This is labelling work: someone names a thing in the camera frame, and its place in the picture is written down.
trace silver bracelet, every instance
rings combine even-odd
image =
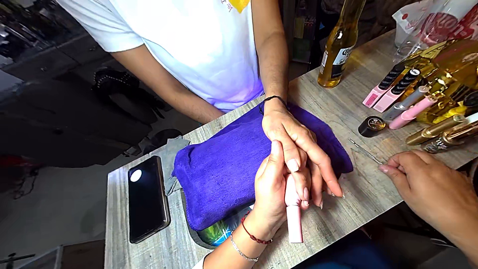
[[[231,243],[232,243],[232,246],[234,247],[234,249],[237,251],[237,253],[239,253],[239,255],[241,255],[244,259],[246,259],[247,261],[253,261],[253,262],[257,262],[259,260],[259,257],[257,258],[249,258],[248,256],[244,255],[244,253],[242,253],[238,246],[236,245],[236,243],[234,242],[234,240],[232,239],[232,234],[231,234]]]

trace hand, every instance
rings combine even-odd
[[[401,152],[379,170],[389,176],[407,205],[445,236],[459,223],[478,221],[478,197],[471,182],[430,154]]]
[[[258,234],[270,232],[271,234],[264,235],[267,239],[261,238],[269,240],[287,219],[284,202],[284,153],[281,143],[277,140],[272,141],[271,154],[262,161],[257,170],[254,189],[256,202],[250,214],[253,216],[252,219],[260,216],[260,221],[254,225],[263,229],[257,231]]]
[[[299,197],[303,201],[312,198],[315,205],[321,206],[322,190],[327,189],[325,186],[331,190],[330,194],[341,197],[342,189],[335,177],[330,158],[317,145],[315,134],[298,122],[280,100],[271,99],[264,106],[262,128],[270,140],[281,142],[285,163],[292,172]],[[301,156],[300,149],[306,153],[305,156]],[[305,167],[305,164],[311,171],[311,185],[304,180],[305,177],[296,173]]]

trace metal nail tool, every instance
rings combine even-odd
[[[356,146],[360,149],[360,151],[367,155],[367,157],[369,157],[370,159],[374,160],[376,163],[378,163],[379,165],[382,165],[383,163],[378,160],[374,155],[372,155],[370,152],[368,152],[366,149],[362,148],[359,144],[355,143],[355,141],[353,141],[352,139],[349,138],[349,140]]]

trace pink pen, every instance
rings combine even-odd
[[[390,88],[390,85],[396,80],[396,78],[405,70],[405,66],[402,64],[396,64],[392,70],[385,76],[385,78],[373,88],[362,102],[366,107],[372,107],[382,97],[384,93]]]
[[[285,183],[285,204],[287,205],[287,226],[289,226],[289,242],[303,243],[302,223],[300,220],[301,199],[295,189],[294,178],[289,174]]]
[[[437,100],[438,98],[433,95],[425,97],[412,108],[403,112],[402,114],[400,114],[400,116],[398,116],[398,118],[393,120],[393,122],[389,124],[389,128],[392,130],[396,130],[404,127],[407,123],[414,120],[417,115],[420,114],[423,110],[429,108],[431,105],[436,103]]]

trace beer bottle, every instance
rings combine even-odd
[[[337,86],[343,65],[352,52],[359,33],[357,24],[366,0],[345,0],[337,25],[330,33],[317,82],[325,88]]]

